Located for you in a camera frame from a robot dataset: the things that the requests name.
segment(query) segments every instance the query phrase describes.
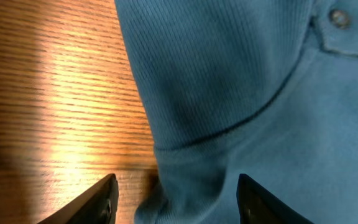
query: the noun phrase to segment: garment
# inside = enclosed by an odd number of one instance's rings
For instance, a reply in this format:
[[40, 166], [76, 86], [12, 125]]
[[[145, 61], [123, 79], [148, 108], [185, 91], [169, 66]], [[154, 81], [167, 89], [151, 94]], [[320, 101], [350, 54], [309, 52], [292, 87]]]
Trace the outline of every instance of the garment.
[[241, 173], [314, 223], [358, 223], [358, 1], [116, 6], [160, 175], [136, 223], [239, 223]]

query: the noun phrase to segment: wood grain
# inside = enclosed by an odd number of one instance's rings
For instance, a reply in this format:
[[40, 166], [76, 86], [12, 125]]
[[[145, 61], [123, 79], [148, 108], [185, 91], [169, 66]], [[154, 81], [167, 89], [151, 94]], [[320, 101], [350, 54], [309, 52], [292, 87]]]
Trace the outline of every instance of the wood grain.
[[133, 223], [152, 146], [113, 0], [0, 1], [0, 223], [37, 223], [109, 173]]

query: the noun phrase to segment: blue clothing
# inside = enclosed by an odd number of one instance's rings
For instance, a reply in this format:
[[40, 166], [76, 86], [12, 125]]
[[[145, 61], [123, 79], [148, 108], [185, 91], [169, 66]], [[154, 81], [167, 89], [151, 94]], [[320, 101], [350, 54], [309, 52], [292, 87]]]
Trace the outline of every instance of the blue clothing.
[[314, 223], [358, 223], [358, 1], [116, 6], [160, 175], [136, 223], [239, 223], [241, 173]]

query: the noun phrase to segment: button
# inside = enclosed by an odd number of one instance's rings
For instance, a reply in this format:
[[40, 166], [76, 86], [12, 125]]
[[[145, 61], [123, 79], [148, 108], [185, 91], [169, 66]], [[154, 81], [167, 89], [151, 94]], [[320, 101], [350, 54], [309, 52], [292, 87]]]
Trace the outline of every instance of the button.
[[346, 29], [350, 26], [351, 20], [349, 18], [349, 15], [338, 9], [333, 9], [329, 13], [329, 18], [331, 20], [331, 23], [334, 24], [334, 26], [340, 28], [340, 29]]

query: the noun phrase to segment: wooden table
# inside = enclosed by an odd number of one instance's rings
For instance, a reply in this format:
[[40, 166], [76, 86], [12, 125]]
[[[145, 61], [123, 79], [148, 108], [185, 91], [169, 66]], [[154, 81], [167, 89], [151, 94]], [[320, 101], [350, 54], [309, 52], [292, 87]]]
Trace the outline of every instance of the wooden table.
[[0, 223], [37, 223], [109, 173], [133, 223], [152, 146], [113, 0], [0, 0]]

